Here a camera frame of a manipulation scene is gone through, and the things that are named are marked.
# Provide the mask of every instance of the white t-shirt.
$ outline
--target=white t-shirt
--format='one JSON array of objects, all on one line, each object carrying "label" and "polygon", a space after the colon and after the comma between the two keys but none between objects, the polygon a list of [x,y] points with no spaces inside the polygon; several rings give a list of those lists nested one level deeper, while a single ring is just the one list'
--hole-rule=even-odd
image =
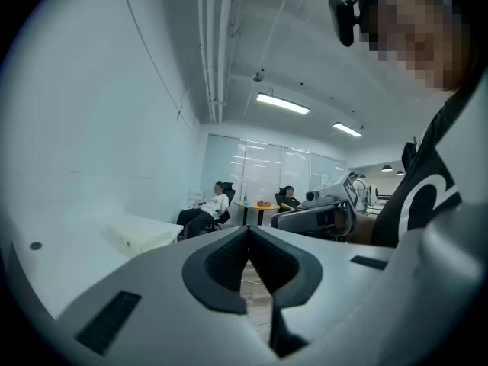
[{"label": "white t-shirt", "polygon": [[229,197],[225,194],[214,195],[212,198],[204,199],[204,202],[201,209],[209,213],[215,220],[220,218],[220,213],[229,207]]},{"label": "white t-shirt", "polygon": [[354,180],[352,187],[355,189],[356,194],[358,195],[358,203],[356,204],[356,211],[364,210],[366,206],[364,205],[364,196],[366,194],[366,185],[359,181],[358,179]]}]

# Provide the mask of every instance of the white desk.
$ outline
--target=white desk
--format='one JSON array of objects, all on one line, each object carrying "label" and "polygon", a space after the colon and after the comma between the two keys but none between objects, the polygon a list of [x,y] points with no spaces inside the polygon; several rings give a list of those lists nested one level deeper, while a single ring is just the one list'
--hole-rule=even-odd
[{"label": "white desk", "polygon": [[[135,220],[130,214],[116,213],[60,223],[48,230],[24,235],[14,242],[30,285],[54,319],[78,295],[134,256],[114,248],[105,237],[111,224],[126,222],[134,231],[136,223],[152,221],[138,218]],[[180,225],[152,222],[158,223],[159,229],[172,230],[166,245],[171,244],[182,229]],[[43,247],[38,251],[30,250],[29,245],[34,241],[41,242]]]}]

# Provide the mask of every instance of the black pants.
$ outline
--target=black pants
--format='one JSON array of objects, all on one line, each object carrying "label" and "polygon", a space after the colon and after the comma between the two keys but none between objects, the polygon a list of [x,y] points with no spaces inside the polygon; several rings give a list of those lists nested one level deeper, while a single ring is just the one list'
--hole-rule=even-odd
[{"label": "black pants", "polygon": [[192,237],[198,236],[207,224],[213,220],[214,218],[206,211],[202,211],[202,209],[188,209],[180,212],[176,223],[183,226],[190,223],[186,238],[191,239]]}]

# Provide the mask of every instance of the white logo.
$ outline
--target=white logo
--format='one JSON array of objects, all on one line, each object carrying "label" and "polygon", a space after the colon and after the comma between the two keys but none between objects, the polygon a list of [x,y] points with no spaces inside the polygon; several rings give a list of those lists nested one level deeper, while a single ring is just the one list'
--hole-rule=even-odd
[{"label": "white logo", "polygon": [[453,185],[451,188],[446,190],[445,179],[439,174],[430,175],[418,183],[417,186],[415,186],[407,195],[405,202],[403,202],[402,211],[400,213],[400,221],[398,223],[398,240],[400,240],[403,234],[408,230],[407,227],[409,224],[410,206],[412,206],[413,198],[416,196],[419,190],[426,185],[434,186],[436,191],[435,203],[432,210],[435,210],[436,207],[458,192],[458,187],[456,185]]}]

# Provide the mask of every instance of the floor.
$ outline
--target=floor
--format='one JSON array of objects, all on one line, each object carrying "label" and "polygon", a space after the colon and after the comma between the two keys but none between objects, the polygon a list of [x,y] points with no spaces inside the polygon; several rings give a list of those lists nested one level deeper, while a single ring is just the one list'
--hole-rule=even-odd
[{"label": "floor", "polygon": [[261,339],[268,343],[271,332],[272,298],[261,283],[261,278],[248,261],[242,273],[240,295],[246,300],[249,322]]}]

